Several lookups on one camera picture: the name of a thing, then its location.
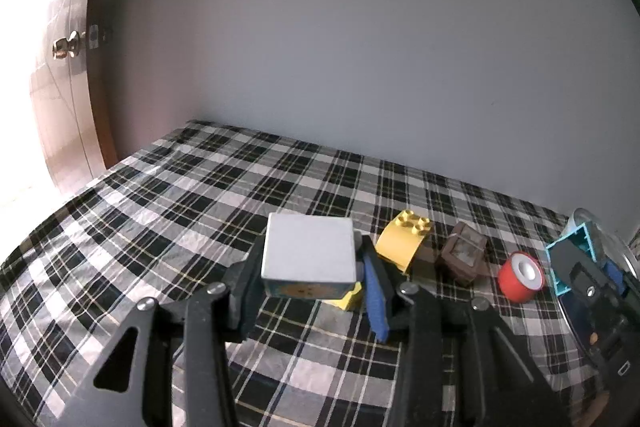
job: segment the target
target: yellow block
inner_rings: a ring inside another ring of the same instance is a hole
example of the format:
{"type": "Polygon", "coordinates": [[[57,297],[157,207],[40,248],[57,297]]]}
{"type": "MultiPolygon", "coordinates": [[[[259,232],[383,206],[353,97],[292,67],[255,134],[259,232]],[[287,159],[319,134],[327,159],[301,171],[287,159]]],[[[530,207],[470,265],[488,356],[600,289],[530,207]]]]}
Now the yellow block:
{"type": "Polygon", "coordinates": [[[356,285],[353,287],[353,290],[347,292],[342,299],[332,299],[332,300],[324,300],[322,302],[326,302],[327,304],[331,304],[331,306],[338,306],[341,310],[346,312],[352,312],[355,309],[360,307],[360,303],[362,302],[362,284],[356,282],[356,285]]]}
{"type": "Polygon", "coordinates": [[[431,232],[431,221],[412,210],[398,214],[378,238],[376,251],[406,273],[420,243],[431,232]]]}

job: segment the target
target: white box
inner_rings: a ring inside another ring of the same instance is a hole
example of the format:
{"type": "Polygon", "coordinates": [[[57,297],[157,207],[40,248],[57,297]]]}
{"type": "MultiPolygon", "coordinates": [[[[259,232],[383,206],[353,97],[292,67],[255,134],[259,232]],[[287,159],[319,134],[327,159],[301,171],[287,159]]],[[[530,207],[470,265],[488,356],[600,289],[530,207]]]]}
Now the white box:
{"type": "Polygon", "coordinates": [[[274,297],[341,299],[356,283],[353,221],[272,212],[262,280],[274,297]]]}

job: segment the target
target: white wall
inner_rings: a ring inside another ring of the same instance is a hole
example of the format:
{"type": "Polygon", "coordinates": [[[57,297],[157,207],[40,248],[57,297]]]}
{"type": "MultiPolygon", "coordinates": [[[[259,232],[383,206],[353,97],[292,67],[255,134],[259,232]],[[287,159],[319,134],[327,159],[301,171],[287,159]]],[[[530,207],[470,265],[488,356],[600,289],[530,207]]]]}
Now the white wall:
{"type": "MultiPolygon", "coordinates": [[[[586,206],[626,236],[640,221],[640,18],[630,0],[180,0],[174,9],[193,24],[180,35],[183,54],[156,50],[154,60],[175,84],[180,64],[193,75],[193,116],[563,212],[586,206]]],[[[174,18],[156,22],[157,35],[174,18]]]]}

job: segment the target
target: table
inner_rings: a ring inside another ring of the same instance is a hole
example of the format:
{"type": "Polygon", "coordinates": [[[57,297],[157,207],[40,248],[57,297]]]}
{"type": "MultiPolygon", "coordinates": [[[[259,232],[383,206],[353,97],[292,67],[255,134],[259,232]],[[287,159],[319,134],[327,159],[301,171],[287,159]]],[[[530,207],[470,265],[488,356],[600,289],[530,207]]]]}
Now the table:
{"type": "MultiPolygon", "coordinates": [[[[558,237],[564,216],[427,171],[201,121],[94,180],[5,261],[0,373],[38,423],[52,425],[135,302],[183,299],[219,280],[264,231],[270,212],[350,216],[375,239],[404,208],[434,222],[434,247],[458,221],[488,237],[490,277],[466,289],[439,275],[428,289],[489,299],[514,333],[526,335],[534,361],[577,418],[598,382],[551,290],[514,305],[496,279],[514,250],[536,256],[548,274],[544,245],[558,237]]],[[[400,349],[375,341],[364,312],[266,299],[249,339],[227,346],[238,418],[248,426],[381,426],[400,349]]],[[[184,424],[180,363],[176,426],[184,424]]],[[[450,373],[445,379],[449,424],[455,389],[450,373]]]]}

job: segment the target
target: red cylinder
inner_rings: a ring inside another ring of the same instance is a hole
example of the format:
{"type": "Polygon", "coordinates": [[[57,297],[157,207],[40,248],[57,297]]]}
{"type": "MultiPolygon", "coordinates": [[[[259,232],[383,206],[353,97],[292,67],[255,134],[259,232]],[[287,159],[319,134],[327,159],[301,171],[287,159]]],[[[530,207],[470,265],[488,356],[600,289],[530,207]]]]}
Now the red cylinder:
{"type": "Polygon", "coordinates": [[[540,264],[523,251],[513,252],[498,272],[498,286],[511,302],[531,300],[544,285],[545,276],[540,264]]]}

